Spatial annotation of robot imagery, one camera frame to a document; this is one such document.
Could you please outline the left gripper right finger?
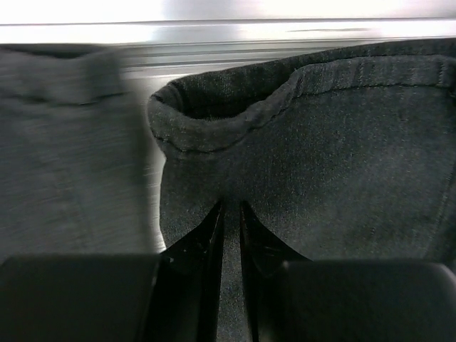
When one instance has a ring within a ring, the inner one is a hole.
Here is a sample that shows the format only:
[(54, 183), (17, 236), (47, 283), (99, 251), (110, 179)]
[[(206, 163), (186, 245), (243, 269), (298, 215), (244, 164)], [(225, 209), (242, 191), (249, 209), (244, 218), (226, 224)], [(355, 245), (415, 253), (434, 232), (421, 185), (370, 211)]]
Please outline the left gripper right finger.
[(416, 260), (312, 261), (240, 205), (253, 341), (453, 341), (455, 275)]

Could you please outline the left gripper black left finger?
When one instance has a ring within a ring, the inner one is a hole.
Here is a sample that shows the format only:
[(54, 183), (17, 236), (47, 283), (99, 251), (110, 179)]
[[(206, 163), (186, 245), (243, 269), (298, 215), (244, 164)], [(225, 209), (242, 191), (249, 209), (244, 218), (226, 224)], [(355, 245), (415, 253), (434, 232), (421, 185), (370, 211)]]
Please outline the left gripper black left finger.
[(160, 254), (15, 256), (1, 265), (3, 341), (214, 341), (224, 207)]

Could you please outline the black trousers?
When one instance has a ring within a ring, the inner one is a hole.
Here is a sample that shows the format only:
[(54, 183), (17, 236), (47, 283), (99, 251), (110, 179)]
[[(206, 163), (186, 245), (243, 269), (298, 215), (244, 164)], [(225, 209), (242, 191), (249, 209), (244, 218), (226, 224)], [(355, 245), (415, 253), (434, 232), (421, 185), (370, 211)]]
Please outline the black trousers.
[(224, 207), (214, 341), (253, 341), (240, 205), (312, 261), (455, 275), (455, 40), (190, 75), (146, 107), (98, 46), (1, 48), (1, 265), (160, 254)]

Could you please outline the aluminium rail beam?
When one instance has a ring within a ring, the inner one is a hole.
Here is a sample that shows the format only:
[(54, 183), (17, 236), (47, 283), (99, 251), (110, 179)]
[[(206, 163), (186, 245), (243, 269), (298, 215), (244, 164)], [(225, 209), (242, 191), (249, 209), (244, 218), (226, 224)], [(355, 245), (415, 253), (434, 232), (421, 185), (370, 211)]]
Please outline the aluminium rail beam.
[(122, 46), (132, 49), (133, 66), (247, 63), (342, 46), (453, 36), (454, 19), (1, 26), (2, 44)]

